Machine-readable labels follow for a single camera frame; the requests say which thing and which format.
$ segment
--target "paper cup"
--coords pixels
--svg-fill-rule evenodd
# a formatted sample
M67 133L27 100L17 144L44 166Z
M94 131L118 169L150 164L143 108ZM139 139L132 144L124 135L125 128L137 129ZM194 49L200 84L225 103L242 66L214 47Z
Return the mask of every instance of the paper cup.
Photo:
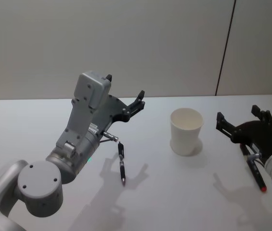
M179 108L172 112L170 120L172 150L178 155L192 154L204 123L201 114L191 108Z

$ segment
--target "cup rim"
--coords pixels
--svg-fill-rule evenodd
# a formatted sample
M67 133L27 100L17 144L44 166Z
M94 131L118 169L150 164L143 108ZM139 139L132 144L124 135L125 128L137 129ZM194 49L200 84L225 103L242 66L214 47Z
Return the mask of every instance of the cup rim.
M201 118L201 125L200 125L200 126L197 126L197 127L194 128L194 129L183 129L183 128L180 128L180 127L176 126L176 125L174 124L174 122L172 121L172 118L171 118L171 117L172 117L173 113L175 113L175 112L177 112L177 111L179 111L179 110L182 110L182 109L189 109L189 110L192 110L192 111L196 112L196 113L200 116L200 118ZM204 125L204 119L203 119L201 113L198 112L197 110L193 109L193 108L190 108L190 107L181 107L181 108L178 108L178 109L174 110L174 111L171 113L171 115L170 115L170 122L171 122L171 124L172 124L174 127L176 127L176 128L179 129L179 130L182 130L182 131L193 131L193 130L197 130L197 129L201 128L201 127Z

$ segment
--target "table surface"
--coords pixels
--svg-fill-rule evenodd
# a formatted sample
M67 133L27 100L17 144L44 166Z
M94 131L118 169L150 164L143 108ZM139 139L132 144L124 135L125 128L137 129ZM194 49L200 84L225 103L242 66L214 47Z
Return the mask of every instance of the table surface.
M133 99L123 99L130 103ZM239 145L215 129L216 114L238 125L251 106L272 113L272 96L147 98L145 109L109 132L125 145L127 185L121 185L117 145L102 143L77 178L64 185L61 209L48 218L17 202L10 219L28 231L271 231L272 181L262 193ZM200 153L182 157L169 146L172 111L191 107L205 121ZM70 100L0 101L0 168L43 160L67 124Z

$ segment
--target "gray wall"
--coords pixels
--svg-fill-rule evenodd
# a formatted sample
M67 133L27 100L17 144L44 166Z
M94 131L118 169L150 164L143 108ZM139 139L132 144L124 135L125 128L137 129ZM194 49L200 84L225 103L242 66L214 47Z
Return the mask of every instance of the gray wall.
M219 94L272 93L272 62L252 68L272 60L272 1L253 1L237 2ZM87 70L112 74L119 97L214 95L233 3L0 0L0 99L71 98Z
M272 0L238 0L218 95L272 94Z

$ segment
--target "black pen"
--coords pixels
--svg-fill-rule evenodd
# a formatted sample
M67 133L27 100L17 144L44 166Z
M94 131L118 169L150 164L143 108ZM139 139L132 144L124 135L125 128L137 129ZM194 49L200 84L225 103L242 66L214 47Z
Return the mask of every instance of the black pen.
M120 158L120 173L121 173L121 181L122 185L125 186L126 184L126 177L125 177L125 167L124 167L124 145L119 142L117 144L118 147L118 157Z
M250 155L249 150L247 149L246 145L244 145L244 144L240 144L240 148L243 153L243 156L246 157L246 162L247 162L247 164L250 168L250 171L251 171L253 177L255 178L260 190L262 192L266 192L266 185L265 185L264 180L258 170L258 167L256 166L256 163L254 162L254 160L248 159L248 156Z

